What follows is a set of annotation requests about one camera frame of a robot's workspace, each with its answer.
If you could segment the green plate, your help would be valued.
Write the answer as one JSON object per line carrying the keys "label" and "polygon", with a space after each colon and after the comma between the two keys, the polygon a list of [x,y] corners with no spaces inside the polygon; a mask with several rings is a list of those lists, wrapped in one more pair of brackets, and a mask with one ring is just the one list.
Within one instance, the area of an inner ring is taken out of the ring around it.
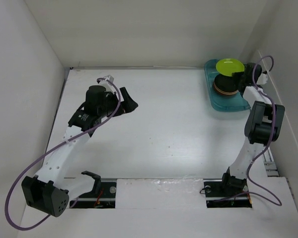
{"label": "green plate", "polygon": [[234,73],[244,72],[244,64],[237,59],[221,59],[216,63],[216,70],[221,75],[231,77]]}

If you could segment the black plate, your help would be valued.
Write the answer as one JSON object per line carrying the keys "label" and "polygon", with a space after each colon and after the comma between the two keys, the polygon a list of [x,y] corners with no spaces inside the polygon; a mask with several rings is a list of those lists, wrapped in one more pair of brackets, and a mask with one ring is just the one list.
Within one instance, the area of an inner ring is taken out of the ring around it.
{"label": "black plate", "polygon": [[238,90],[236,81],[234,81],[232,77],[224,76],[221,74],[218,74],[214,78],[213,85],[216,85],[216,87],[225,92],[233,92]]}

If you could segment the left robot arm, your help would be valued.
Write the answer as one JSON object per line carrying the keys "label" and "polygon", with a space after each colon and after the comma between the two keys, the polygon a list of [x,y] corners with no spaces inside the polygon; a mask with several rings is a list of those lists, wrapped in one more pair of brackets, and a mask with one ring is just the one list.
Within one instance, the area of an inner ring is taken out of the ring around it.
{"label": "left robot arm", "polygon": [[85,101],[68,122],[62,146],[47,156],[44,165],[34,177],[26,176],[21,187],[28,206],[50,216],[59,217],[71,200],[86,194],[97,196],[101,191],[101,177],[83,171],[76,178],[65,181],[65,175],[78,158],[78,152],[93,136],[95,127],[105,118],[133,112],[138,104],[126,88],[116,95],[106,85],[90,86]]}

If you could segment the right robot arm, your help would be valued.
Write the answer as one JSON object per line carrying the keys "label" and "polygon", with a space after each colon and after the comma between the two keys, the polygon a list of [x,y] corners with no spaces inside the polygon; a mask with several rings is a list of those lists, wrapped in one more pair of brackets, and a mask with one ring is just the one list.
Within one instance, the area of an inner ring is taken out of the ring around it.
{"label": "right robot arm", "polygon": [[228,197],[244,195],[247,182],[262,188],[250,179],[250,169],[269,148],[271,142],[278,139],[284,118],[285,107],[275,104],[273,99],[260,87],[267,77],[261,65],[248,63],[244,72],[233,74],[233,79],[244,100],[250,106],[250,114],[245,124],[244,144],[236,158],[223,174],[220,182],[221,192]]}

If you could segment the cream plate small flowers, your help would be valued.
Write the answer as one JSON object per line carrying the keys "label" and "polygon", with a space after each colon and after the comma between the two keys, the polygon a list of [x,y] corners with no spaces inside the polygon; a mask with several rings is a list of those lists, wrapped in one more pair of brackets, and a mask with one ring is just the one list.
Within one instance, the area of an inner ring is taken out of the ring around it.
{"label": "cream plate small flowers", "polygon": [[222,96],[233,96],[238,93],[238,90],[233,91],[233,92],[225,92],[223,90],[220,90],[218,87],[216,87],[216,85],[213,85],[213,89],[217,94],[222,95]]}

